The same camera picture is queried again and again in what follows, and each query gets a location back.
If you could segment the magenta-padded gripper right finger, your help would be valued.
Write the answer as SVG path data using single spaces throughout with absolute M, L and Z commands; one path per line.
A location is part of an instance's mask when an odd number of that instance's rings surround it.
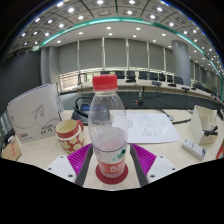
M 141 187 L 177 171 L 177 168 L 166 157 L 156 156 L 136 144 L 130 145 L 130 154 Z

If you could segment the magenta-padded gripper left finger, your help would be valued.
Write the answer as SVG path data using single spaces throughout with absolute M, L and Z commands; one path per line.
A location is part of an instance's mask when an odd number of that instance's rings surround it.
M 46 171 L 75 183 L 78 186 L 83 186 L 92 155 L 92 145 L 85 145 L 68 156 L 59 155 L 46 168 Z

